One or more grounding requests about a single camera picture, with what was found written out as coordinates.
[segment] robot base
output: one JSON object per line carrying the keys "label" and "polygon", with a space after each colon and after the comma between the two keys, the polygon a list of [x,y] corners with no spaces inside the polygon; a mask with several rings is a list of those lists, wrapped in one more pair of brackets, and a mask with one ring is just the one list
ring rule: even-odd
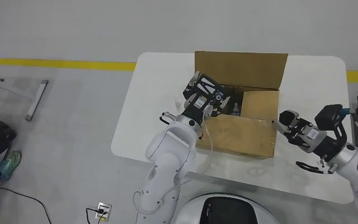
{"label": "robot base", "polygon": [[206,194],[186,203],[174,224],[279,224],[277,219],[256,202],[230,194]]}

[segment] white robotic arm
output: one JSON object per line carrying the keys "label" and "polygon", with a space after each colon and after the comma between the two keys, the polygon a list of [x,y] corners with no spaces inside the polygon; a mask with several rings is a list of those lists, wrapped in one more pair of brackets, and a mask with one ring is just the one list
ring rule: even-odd
{"label": "white robotic arm", "polygon": [[[299,118],[297,112],[286,110],[280,114],[279,120],[274,120],[276,129],[283,134],[289,143],[298,146],[306,153],[314,153],[320,158],[320,164],[328,165],[323,171],[319,167],[310,166],[303,162],[296,164],[309,172],[317,174],[333,174],[337,172],[350,183],[358,208],[358,148],[347,142],[347,135],[342,120],[346,115],[357,114],[356,110],[343,109],[342,105],[327,105],[314,118],[317,126]],[[327,135],[326,131],[334,131],[336,139]]]}
{"label": "white robotic arm", "polygon": [[[183,92],[185,111],[178,116],[169,112],[159,118],[168,127],[158,133],[145,156],[153,163],[141,192],[133,195],[138,210],[137,223],[170,223],[180,194],[181,179],[195,161],[195,144],[202,137],[204,118],[218,116],[229,97],[223,86],[197,72]],[[170,118],[169,123],[163,118]],[[140,194],[139,203],[134,196]]]}

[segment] cardboard box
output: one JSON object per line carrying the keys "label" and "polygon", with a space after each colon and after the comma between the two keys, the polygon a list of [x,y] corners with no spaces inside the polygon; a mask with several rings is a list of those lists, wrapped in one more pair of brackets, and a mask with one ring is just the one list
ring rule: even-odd
{"label": "cardboard box", "polygon": [[[287,54],[195,52],[195,70],[243,95],[241,116],[221,114],[206,121],[216,151],[273,157],[279,87]],[[206,133],[198,148],[210,149]]]}

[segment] power outlet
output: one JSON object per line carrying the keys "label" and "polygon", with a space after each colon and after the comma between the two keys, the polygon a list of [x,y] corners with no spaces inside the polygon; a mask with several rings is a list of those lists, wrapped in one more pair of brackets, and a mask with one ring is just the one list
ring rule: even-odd
{"label": "power outlet", "polygon": [[108,222],[108,220],[110,218],[110,213],[112,210],[112,205],[100,202],[98,204],[98,209],[101,209],[101,208],[107,213],[104,215],[96,213],[96,219],[100,218],[102,222]]}

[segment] shoe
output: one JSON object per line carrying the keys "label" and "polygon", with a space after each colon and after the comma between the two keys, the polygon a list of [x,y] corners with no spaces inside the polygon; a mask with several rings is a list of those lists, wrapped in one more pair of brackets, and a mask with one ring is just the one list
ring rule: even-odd
{"label": "shoe", "polygon": [[0,181],[6,181],[10,179],[13,171],[21,162],[21,152],[12,151],[7,159],[0,163]]}

